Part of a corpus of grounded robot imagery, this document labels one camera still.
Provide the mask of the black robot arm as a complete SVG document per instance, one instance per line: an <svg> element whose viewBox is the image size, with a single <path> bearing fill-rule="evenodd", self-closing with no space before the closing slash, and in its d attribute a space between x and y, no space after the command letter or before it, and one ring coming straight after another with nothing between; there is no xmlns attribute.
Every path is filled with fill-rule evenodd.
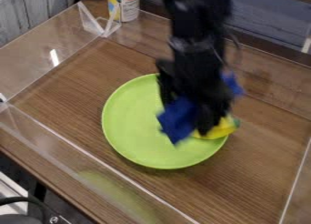
<svg viewBox="0 0 311 224"><path fill-rule="evenodd" d="M233 94L223 81L224 23L231 0L163 0L171 19L173 59L157 59L157 84L164 105L184 96L196 105L200 135L229 112Z"/></svg>

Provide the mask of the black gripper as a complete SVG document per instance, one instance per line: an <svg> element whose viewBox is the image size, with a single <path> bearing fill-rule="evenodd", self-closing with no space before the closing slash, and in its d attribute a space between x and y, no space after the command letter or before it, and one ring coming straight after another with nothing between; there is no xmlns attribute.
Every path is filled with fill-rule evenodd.
<svg viewBox="0 0 311 224"><path fill-rule="evenodd" d="M224 40L169 40L173 59L157 59L156 82L164 107L184 97L195 105L196 131L208 134L227 115L233 101L233 91L223 79L225 65Z"/></svg>

